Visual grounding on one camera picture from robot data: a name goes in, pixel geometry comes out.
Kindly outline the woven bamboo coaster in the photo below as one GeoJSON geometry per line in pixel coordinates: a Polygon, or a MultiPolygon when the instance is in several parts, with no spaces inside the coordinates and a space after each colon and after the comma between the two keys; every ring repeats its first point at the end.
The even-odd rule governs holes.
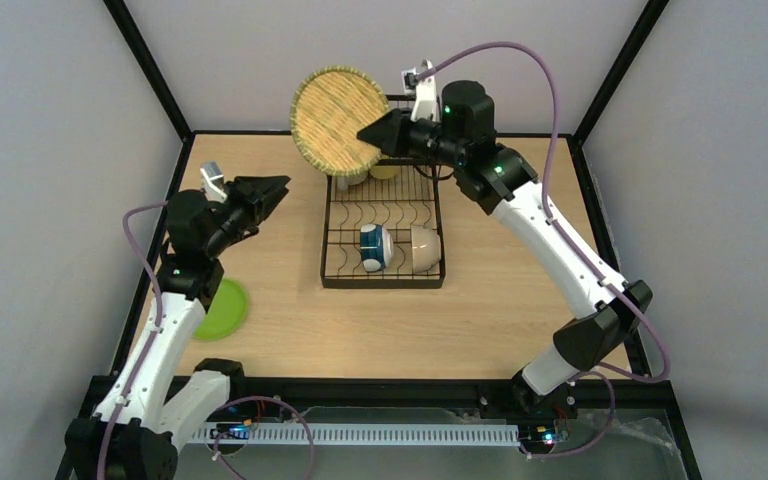
{"type": "Polygon", "coordinates": [[[380,149],[356,138],[390,110],[375,80],[342,65],[321,68],[297,88],[290,108],[290,133],[302,157],[318,171],[351,177],[368,171],[380,149]]]}

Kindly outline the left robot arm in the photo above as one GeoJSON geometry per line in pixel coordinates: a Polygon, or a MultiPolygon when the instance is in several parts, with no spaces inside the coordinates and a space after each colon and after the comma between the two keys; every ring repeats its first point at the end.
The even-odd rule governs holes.
{"type": "Polygon", "coordinates": [[[173,478],[195,430],[241,391],[241,363],[207,359],[177,394],[168,394],[219,289],[220,255],[258,234],[289,182],[285,175],[231,181],[210,175],[201,189],[181,190],[163,203],[166,239],[159,268],[147,269],[154,298],[143,331],[104,399],[65,433],[77,478],[173,478]]]}

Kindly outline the small blue rimmed bowl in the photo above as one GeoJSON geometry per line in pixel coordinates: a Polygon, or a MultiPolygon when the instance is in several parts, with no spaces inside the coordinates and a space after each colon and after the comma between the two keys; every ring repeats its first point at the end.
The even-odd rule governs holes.
{"type": "Polygon", "coordinates": [[[385,270],[394,256],[394,243],[390,232],[381,224],[360,227],[359,250],[363,268],[368,273],[385,270]]]}

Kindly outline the beige patterned mug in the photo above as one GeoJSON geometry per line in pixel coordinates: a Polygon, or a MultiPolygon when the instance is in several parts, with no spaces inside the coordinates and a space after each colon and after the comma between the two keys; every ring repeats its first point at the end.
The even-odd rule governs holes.
{"type": "Polygon", "coordinates": [[[361,171],[348,176],[336,176],[334,181],[338,191],[347,191],[350,187],[362,184],[368,178],[368,171],[361,171]]]}

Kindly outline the yellow cup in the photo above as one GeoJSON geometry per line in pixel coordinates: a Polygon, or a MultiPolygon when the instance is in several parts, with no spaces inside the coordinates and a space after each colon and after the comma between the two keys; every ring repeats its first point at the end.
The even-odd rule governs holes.
{"type": "Polygon", "coordinates": [[[393,165],[374,166],[369,170],[369,175],[376,180],[388,181],[394,179],[400,170],[399,166],[393,165]]]}

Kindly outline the white ceramic bowl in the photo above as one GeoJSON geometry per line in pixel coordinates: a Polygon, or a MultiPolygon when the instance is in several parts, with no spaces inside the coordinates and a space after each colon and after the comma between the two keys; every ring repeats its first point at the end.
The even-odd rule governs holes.
{"type": "Polygon", "coordinates": [[[410,235],[412,272],[426,272],[435,267],[442,257],[441,240],[437,231],[421,225],[412,225],[410,235]]]}

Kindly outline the black wire dish rack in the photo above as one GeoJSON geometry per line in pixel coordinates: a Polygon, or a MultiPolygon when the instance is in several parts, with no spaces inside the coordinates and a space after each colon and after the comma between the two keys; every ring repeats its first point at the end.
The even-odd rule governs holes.
{"type": "Polygon", "coordinates": [[[409,158],[385,158],[393,167],[388,179],[366,177],[356,185],[341,186],[341,177],[327,178],[320,279],[328,289],[439,289],[446,275],[445,261],[417,272],[412,267],[413,226],[443,234],[439,183],[448,176],[434,164],[409,158]],[[391,234],[394,253],[381,271],[368,272],[361,257],[360,228],[379,224],[391,234]]]}

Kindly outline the green plate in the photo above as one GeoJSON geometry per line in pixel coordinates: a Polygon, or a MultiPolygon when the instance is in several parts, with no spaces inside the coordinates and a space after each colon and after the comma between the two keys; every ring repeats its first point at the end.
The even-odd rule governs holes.
{"type": "Polygon", "coordinates": [[[237,280],[223,279],[204,319],[193,333],[198,341],[217,341],[238,330],[247,318],[250,295],[237,280]]]}

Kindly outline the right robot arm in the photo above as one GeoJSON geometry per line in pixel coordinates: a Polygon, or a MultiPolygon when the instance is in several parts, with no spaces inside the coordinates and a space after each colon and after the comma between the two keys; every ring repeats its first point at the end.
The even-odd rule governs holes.
{"type": "Polygon", "coordinates": [[[547,396],[626,341],[651,289],[605,264],[543,196],[536,170],[498,142],[494,101],[480,83],[446,85],[436,106],[438,114],[427,118],[393,109],[356,137],[387,156],[452,167],[460,191],[514,233],[559,288],[573,318],[516,377],[533,395],[547,396]]]}

